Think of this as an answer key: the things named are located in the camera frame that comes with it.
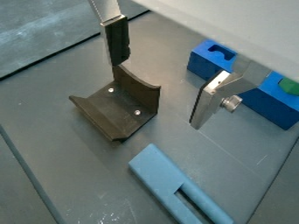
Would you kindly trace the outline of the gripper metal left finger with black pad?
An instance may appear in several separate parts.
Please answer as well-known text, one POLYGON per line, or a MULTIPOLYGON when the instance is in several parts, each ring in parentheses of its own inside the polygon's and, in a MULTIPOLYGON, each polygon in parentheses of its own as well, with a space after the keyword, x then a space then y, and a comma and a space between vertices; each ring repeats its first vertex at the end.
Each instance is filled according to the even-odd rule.
POLYGON ((117 0, 88 0, 107 38, 111 65, 115 67, 129 57, 127 16, 121 14, 117 0))

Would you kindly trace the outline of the gripper metal right finger with screw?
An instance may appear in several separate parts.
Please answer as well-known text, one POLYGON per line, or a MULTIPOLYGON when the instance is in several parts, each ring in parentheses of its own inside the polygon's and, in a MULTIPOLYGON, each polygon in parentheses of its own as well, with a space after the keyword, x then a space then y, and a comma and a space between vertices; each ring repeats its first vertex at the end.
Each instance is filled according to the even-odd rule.
POLYGON ((270 73, 270 68, 239 55, 232 72, 219 71, 202 86, 191 112, 191 126, 198 130, 220 108, 234 112, 242 103, 239 94, 256 88, 270 73))

